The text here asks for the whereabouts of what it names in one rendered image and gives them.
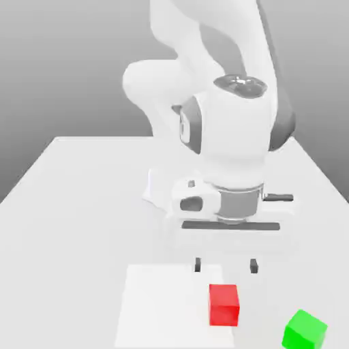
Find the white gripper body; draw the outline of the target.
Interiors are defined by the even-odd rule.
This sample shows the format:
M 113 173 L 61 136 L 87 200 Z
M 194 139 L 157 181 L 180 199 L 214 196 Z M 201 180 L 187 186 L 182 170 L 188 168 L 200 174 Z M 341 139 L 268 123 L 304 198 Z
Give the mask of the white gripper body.
M 240 224 L 184 219 L 172 223 L 173 245 L 196 255 L 277 254 L 294 247 L 294 213 L 263 211 Z

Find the small red cube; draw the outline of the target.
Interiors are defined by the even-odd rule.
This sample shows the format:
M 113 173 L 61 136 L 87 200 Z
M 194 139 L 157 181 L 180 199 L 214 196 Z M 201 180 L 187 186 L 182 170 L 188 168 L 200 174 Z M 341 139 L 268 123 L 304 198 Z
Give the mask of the small red cube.
M 240 303 L 235 284 L 209 285 L 209 324 L 237 327 Z

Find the small green cube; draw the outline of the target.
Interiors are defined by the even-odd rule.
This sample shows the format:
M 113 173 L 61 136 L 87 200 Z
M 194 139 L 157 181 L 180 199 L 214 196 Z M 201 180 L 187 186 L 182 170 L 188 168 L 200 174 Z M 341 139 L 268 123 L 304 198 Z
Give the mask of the small green cube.
M 328 325 L 299 309 L 285 327 L 282 346 L 285 349 L 321 349 Z

